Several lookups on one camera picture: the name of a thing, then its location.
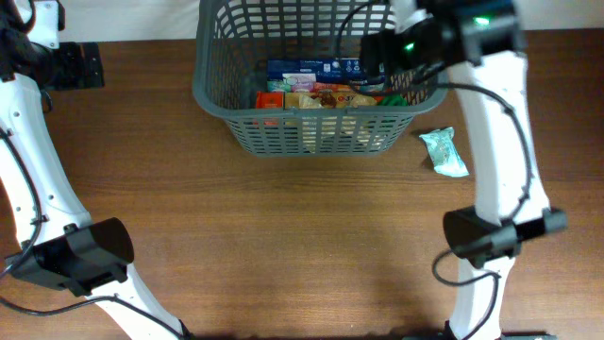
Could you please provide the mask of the teal plastic packet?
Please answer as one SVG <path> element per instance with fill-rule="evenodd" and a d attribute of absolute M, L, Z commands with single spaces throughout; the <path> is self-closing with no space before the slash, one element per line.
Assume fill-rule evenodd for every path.
<path fill-rule="evenodd" d="M 469 172 L 453 143 L 454 136 L 454 128 L 446 127 L 421 134 L 419 138 L 427 147 L 436 173 L 452 178 L 467 177 Z"/>

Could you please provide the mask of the San Remo spaghetti packet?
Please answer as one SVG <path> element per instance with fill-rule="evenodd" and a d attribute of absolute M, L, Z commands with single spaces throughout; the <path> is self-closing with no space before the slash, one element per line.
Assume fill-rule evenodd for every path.
<path fill-rule="evenodd" d="M 342 92 L 316 93 L 257 92 L 256 109 L 345 109 L 377 106 L 384 96 L 371 96 L 344 89 Z"/>

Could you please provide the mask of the green-lidded glass jar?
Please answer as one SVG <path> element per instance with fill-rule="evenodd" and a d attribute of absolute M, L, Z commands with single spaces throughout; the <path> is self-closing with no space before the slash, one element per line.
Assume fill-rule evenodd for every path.
<path fill-rule="evenodd" d="M 377 102 L 381 107 L 407 107 L 409 105 L 407 99 L 400 94 L 384 96 Z"/>

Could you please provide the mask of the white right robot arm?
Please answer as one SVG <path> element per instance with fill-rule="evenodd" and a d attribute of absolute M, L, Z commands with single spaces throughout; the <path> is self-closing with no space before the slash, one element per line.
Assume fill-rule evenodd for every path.
<path fill-rule="evenodd" d="M 530 240 L 564 230 L 550 205 L 532 141 L 528 58 L 512 1 L 393 1 L 395 27 L 363 37 L 369 74 L 418 69 L 415 87 L 447 72 L 457 93 L 476 174 L 476 200 L 443 219 L 459 276 L 444 339 L 499 339 L 505 284 Z"/>

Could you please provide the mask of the blue Kimberly-Clark tissue box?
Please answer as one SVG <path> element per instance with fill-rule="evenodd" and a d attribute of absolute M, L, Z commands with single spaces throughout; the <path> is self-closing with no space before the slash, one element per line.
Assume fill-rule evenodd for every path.
<path fill-rule="evenodd" d="M 377 85 L 385 81 L 383 69 L 378 76 L 368 76 L 355 58 L 343 59 L 269 59 L 267 78 L 284 80 L 287 75 L 314 75 L 317 82 L 354 85 Z"/>

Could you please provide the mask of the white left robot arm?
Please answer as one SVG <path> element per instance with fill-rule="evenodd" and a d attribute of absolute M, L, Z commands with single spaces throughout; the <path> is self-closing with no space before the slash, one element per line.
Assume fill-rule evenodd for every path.
<path fill-rule="evenodd" d="M 137 273 L 124 224 L 93 221 L 60 163 L 44 120 L 50 92 L 105 84 L 97 44 L 59 42 L 64 27 L 57 0 L 1 4 L 1 181 L 21 247 L 1 274 L 68 290 L 132 339 L 189 339 Z"/>

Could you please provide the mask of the beige plastic packet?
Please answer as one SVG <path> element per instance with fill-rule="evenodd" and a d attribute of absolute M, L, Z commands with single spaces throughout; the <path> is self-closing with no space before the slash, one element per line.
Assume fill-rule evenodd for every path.
<path fill-rule="evenodd" d="M 302 119 L 302 143 L 310 153 L 349 152 L 364 148 L 370 142 L 369 121 L 355 116 L 318 116 Z"/>

